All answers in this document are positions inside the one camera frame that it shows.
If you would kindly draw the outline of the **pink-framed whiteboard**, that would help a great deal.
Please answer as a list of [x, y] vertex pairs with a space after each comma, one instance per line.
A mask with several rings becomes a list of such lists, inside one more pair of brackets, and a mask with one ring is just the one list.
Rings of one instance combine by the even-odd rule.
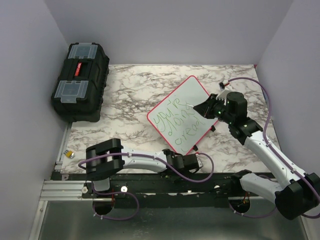
[[191, 75], [150, 110], [146, 118], [174, 152], [187, 155], [218, 120], [203, 118], [186, 104], [198, 105], [209, 95]]

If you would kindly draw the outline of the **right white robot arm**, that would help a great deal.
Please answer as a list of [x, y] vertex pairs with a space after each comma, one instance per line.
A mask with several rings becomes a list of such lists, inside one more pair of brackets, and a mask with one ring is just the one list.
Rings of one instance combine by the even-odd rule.
[[320, 203], [320, 178], [307, 174], [296, 166], [267, 138], [266, 132], [248, 117], [248, 102], [240, 92], [229, 92], [219, 99], [211, 94], [193, 109], [205, 119], [215, 119], [228, 125], [230, 134], [252, 151], [271, 171], [276, 181], [260, 177], [249, 170], [237, 173], [230, 191], [241, 196], [254, 193], [271, 203], [288, 220], [293, 220], [317, 207]]

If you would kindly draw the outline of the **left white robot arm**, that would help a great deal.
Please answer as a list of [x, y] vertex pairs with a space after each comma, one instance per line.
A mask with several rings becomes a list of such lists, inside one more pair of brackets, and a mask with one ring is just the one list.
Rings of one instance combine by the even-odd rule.
[[[104, 156], [106, 154], [115, 155], [108, 160]], [[110, 194], [110, 177], [123, 169], [147, 170], [158, 174], [168, 171], [170, 168], [166, 164], [169, 164], [185, 175], [203, 167], [195, 154], [182, 155], [168, 148], [160, 152], [136, 151], [123, 146], [119, 138], [106, 140], [85, 150], [86, 160], [98, 156], [104, 157], [87, 162], [85, 172], [87, 180], [93, 182], [93, 191], [101, 198]]]

